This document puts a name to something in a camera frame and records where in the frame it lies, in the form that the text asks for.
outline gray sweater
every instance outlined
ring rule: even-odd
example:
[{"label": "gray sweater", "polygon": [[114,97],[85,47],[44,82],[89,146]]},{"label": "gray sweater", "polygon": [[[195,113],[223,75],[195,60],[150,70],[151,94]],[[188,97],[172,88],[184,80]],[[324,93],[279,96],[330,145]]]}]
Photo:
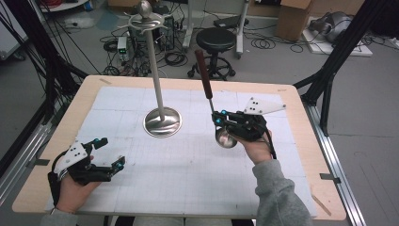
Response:
[{"label": "gray sweater", "polygon": [[[308,209],[294,193],[294,182],[284,178],[278,160],[262,162],[252,170],[258,181],[255,193],[260,199],[257,226],[312,225]],[[44,216],[40,226],[74,226],[76,222],[76,215],[55,211]]]}]

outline black stool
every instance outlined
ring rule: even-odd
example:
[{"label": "black stool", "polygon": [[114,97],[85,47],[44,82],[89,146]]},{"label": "black stool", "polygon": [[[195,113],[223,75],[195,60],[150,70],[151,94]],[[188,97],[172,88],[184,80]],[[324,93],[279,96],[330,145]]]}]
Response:
[{"label": "black stool", "polygon": [[[209,59],[207,69],[210,79],[221,78],[227,81],[226,77],[228,75],[235,76],[235,71],[232,69],[229,61],[218,56],[218,53],[231,50],[235,45],[235,36],[231,31],[220,27],[206,28],[199,32],[196,40],[199,47],[210,54],[210,56],[205,57],[205,59]],[[224,65],[217,66],[218,60],[223,61]],[[199,72],[197,64],[187,73],[188,77],[193,77],[195,72]]]}]

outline black frame pole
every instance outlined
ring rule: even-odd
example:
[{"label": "black frame pole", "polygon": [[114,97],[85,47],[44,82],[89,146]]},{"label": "black frame pole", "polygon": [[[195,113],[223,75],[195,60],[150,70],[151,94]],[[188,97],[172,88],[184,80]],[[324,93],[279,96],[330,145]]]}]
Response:
[{"label": "black frame pole", "polygon": [[[29,51],[25,49],[36,70],[40,71],[40,74],[45,73],[46,99],[23,129],[21,134],[8,149],[4,157],[0,159],[0,178],[8,170],[8,167],[12,164],[12,161],[29,139],[40,121],[43,119],[41,123],[45,124],[55,114],[54,104],[56,97],[63,94],[74,95],[79,89],[79,85],[74,81],[71,73],[74,73],[81,78],[88,76],[87,73],[74,67],[70,62],[67,62],[59,55],[52,40],[41,24],[37,12],[33,9],[33,6],[31,6],[31,4],[34,4],[33,2],[36,1],[4,0],[4,2],[44,61],[35,61],[35,58],[33,58]],[[12,26],[9,26],[7,21],[0,18],[0,23],[5,26],[17,42],[23,46],[23,48],[26,48],[26,43],[21,40],[19,34],[13,30]],[[61,87],[59,93],[56,91],[56,86]]]},{"label": "black frame pole", "polygon": [[301,96],[302,101],[308,105],[316,105],[317,99],[324,93],[320,127],[325,136],[328,136],[328,111],[334,77],[355,47],[359,44],[369,27],[390,1],[391,0],[365,0],[323,67],[314,75],[294,84],[297,89],[311,84],[307,92]]}]

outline small spoon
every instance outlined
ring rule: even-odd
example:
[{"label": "small spoon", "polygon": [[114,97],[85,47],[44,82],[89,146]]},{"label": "small spoon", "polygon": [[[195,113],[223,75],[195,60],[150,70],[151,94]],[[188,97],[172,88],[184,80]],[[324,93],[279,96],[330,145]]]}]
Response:
[{"label": "small spoon", "polygon": [[225,128],[219,128],[215,131],[215,139],[218,145],[222,148],[232,148],[237,144],[237,140],[234,139]]}]

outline gray floor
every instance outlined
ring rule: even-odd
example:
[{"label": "gray floor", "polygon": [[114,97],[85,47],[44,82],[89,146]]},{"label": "gray floor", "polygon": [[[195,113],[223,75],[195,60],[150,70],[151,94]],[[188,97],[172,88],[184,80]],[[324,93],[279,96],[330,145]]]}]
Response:
[{"label": "gray floor", "polygon": [[[65,12],[81,15],[80,9]],[[88,14],[95,25],[81,29],[71,36],[93,64],[102,71],[106,66],[106,52],[99,38],[109,36],[117,25],[125,23],[119,13],[102,6]],[[210,26],[215,17],[209,15],[202,21],[195,18],[195,25]],[[249,27],[264,27],[275,20],[249,18]],[[272,34],[273,29],[259,30]],[[78,68],[96,72],[73,47],[64,40],[72,61]],[[316,73],[327,56],[311,54],[306,46],[302,53],[294,53],[289,44],[278,43],[274,49],[262,50],[244,42],[241,59],[233,51],[223,54],[237,71],[232,82],[293,84]],[[188,63],[182,67],[164,67],[168,78],[186,79],[186,73],[195,63],[193,50],[198,46],[192,41],[187,53]],[[399,222],[399,52],[378,44],[369,46],[372,57],[351,56],[334,80],[328,129],[335,150],[343,164],[344,172],[368,225],[398,225]],[[0,62],[0,156],[24,128],[42,102],[43,91],[29,60]],[[24,183],[29,169],[14,187],[8,199],[0,207],[2,225],[39,224],[40,215],[12,212],[11,205]],[[102,217],[81,217],[81,225],[101,225]],[[346,221],[315,221],[316,225],[348,225]]]}]

